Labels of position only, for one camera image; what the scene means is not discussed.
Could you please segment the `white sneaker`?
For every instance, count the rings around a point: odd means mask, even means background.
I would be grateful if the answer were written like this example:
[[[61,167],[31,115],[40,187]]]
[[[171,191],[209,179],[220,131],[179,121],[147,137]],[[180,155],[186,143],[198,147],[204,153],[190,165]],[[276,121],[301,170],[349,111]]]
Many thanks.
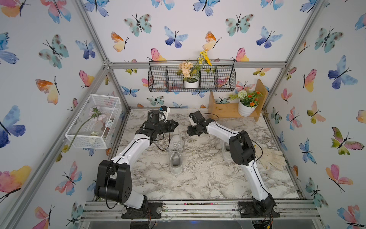
[[[222,150],[223,160],[226,162],[233,162],[229,144],[227,142],[225,142],[224,140],[220,140],[220,146],[221,146],[221,150]]]
[[[178,176],[183,171],[183,151],[185,147],[185,141],[179,134],[174,135],[171,138],[169,150],[169,168],[170,172]]]

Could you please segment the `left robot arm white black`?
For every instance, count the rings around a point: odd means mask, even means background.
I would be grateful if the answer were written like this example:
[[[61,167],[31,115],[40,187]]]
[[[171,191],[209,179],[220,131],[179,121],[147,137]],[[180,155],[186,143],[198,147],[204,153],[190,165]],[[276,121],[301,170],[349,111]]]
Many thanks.
[[[147,120],[135,132],[128,146],[111,160],[103,160],[99,164],[94,191],[96,197],[147,211],[147,197],[132,188],[131,168],[159,135],[172,133],[178,127],[178,122],[168,119],[169,113],[167,106],[148,111]]]

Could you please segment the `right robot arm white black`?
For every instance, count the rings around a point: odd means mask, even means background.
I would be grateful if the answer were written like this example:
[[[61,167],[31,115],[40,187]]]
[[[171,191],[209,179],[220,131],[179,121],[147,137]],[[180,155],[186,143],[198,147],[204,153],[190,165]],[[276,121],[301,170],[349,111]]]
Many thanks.
[[[191,122],[187,128],[189,136],[210,134],[229,145],[231,159],[243,169],[249,182],[255,214],[259,217],[272,216],[275,200],[267,191],[259,174],[255,147],[249,134],[244,130],[239,132],[231,130],[211,118],[206,119],[199,111],[191,113],[189,120]]]

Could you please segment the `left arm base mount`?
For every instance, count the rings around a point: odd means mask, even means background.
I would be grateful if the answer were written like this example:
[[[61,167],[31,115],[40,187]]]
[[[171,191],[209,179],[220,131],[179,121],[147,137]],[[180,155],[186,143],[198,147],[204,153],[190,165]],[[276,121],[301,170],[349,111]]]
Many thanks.
[[[124,206],[122,219],[160,219],[163,204],[160,202],[145,201],[140,209]]]

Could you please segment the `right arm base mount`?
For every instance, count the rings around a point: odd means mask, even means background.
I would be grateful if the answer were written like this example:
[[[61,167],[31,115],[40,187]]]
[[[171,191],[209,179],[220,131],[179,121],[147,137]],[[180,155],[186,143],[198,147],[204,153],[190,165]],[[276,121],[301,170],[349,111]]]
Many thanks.
[[[268,196],[264,200],[256,200],[252,198],[251,201],[238,202],[238,211],[241,218],[279,218],[279,208],[272,196]]]

